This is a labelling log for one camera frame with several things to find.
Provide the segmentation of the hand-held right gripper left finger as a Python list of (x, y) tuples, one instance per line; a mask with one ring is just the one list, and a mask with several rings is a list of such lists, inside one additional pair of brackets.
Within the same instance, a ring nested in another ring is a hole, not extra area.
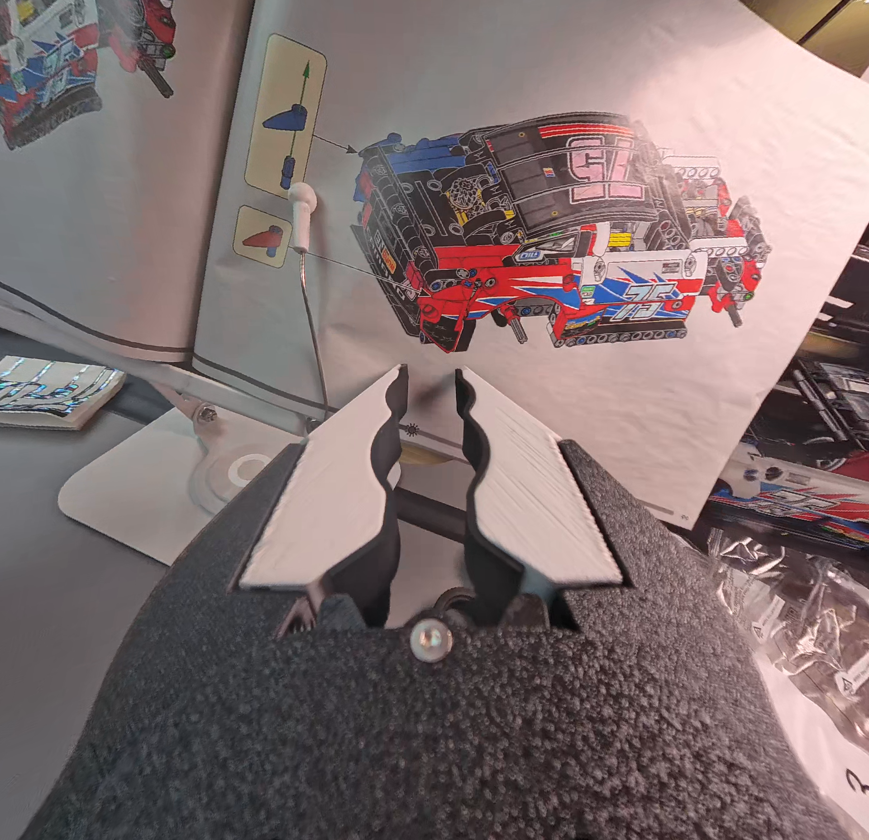
[(382, 628), (400, 561), (395, 484), (408, 371), (399, 364), (308, 437), (241, 573), (244, 591), (296, 592), (287, 626), (351, 598)]

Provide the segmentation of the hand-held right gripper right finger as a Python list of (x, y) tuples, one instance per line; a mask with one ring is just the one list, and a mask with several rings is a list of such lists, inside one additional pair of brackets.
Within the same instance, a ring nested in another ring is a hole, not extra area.
[(473, 468), (464, 559), (481, 622), (548, 627), (565, 592), (622, 587), (624, 567), (562, 438), (471, 369), (454, 383)]

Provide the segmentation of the toy car instruction booklet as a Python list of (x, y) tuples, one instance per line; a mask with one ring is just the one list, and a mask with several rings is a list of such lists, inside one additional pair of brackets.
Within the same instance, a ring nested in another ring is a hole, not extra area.
[(461, 366), (692, 525), (867, 223), (738, 0), (2, 0), (2, 327), (293, 418)]

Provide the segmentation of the white metal book stand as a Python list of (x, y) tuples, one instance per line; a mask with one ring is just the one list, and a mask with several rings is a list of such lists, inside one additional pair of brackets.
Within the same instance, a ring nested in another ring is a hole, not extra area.
[[(61, 488), (58, 503), (72, 520), (165, 565), (204, 527), (228, 537), (242, 528), (244, 513), (263, 503), (265, 523), (251, 526), (242, 571), (256, 540), (288, 482), (310, 432), (293, 433), (293, 415), (277, 410), (245, 415), (239, 403), (214, 403), (154, 383), (174, 409), (99, 456)], [(404, 487), (402, 468), (394, 482), (398, 522), (403, 520), (458, 542), (462, 513), (437, 498)]]

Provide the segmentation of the clear plastic bag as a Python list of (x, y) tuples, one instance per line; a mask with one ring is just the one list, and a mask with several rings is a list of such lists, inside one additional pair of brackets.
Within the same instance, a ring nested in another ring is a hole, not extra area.
[(717, 596), (752, 647), (788, 676), (867, 697), (867, 571), (744, 530), (713, 527), (707, 547)]
[(775, 670), (754, 663), (788, 742), (810, 780), (850, 838), (868, 837), (868, 756), (847, 740), (829, 715)]

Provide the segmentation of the black toy car set box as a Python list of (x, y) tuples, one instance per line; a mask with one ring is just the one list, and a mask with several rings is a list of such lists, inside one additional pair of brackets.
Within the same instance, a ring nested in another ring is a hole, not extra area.
[(745, 429), (706, 511), (867, 550), (867, 233)]

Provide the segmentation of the folded shiny sticker sheet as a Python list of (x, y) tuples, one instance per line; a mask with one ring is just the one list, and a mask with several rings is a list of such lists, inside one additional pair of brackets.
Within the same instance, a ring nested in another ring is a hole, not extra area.
[(79, 431), (123, 388), (126, 373), (80, 361), (1, 361), (1, 426)]

